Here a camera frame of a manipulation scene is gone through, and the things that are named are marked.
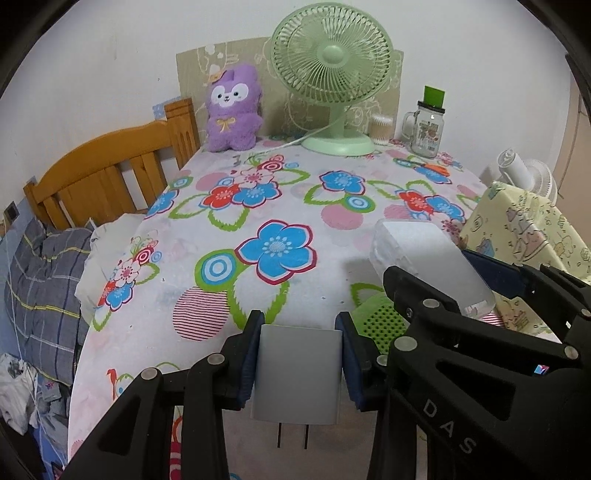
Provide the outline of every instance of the yellow bow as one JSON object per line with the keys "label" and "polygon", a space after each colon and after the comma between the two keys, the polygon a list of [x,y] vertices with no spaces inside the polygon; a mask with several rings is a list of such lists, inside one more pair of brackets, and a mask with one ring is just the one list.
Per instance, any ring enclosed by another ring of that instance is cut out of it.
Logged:
{"label": "yellow bow", "polygon": [[220,133],[222,133],[224,130],[230,130],[230,125],[235,124],[236,123],[236,119],[234,117],[230,117],[230,118],[218,118],[216,120],[216,123],[222,127],[222,129],[220,130]]}

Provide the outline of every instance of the jar handle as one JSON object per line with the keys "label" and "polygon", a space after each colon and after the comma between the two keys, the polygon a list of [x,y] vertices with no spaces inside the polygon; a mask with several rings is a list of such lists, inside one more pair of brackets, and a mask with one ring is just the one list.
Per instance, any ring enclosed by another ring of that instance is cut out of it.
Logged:
{"label": "jar handle", "polygon": [[411,139],[412,134],[411,135],[407,135],[406,133],[404,133],[404,128],[406,127],[406,123],[407,123],[408,117],[411,116],[411,115],[414,115],[414,114],[415,114],[415,112],[407,112],[404,115],[404,119],[402,120],[402,131],[400,132],[403,140],[410,141],[410,139]]}

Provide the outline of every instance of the yellow tissue box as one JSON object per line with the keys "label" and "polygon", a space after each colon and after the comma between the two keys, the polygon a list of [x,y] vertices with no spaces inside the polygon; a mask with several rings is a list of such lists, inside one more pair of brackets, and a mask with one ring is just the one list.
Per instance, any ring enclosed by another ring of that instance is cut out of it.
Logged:
{"label": "yellow tissue box", "polygon": [[[462,245],[505,263],[539,268],[549,264],[591,284],[591,252],[547,198],[494,182],[483,194],[460,234]],[[549,328],[520,298],[495,293],[505,326],[547,336]]]}

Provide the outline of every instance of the fan base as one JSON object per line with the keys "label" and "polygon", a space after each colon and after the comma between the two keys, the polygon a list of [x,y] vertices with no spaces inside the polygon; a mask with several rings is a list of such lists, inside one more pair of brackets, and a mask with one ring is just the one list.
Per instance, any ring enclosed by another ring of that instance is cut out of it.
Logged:
{"label": "fan base", "polygon": [[360,157],[375,151],[375,145],[367,135],[348,128],[345,128],[342,137],[331,137],[326,130],[322,130],[306,138],[302,146],[314,152],[338,157]]}

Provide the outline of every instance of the green dotted pattern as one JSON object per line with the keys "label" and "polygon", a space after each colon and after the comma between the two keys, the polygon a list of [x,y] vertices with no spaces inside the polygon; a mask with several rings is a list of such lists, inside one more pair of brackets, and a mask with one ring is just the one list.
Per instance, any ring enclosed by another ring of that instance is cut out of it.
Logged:
{"label": "green dotted pattern", "polygon": [[404,319],[384,293],[367,299],[351,312],[351,317],[357,332],[371,338],[382,355],[387,355],[390,343],[407,330]]}

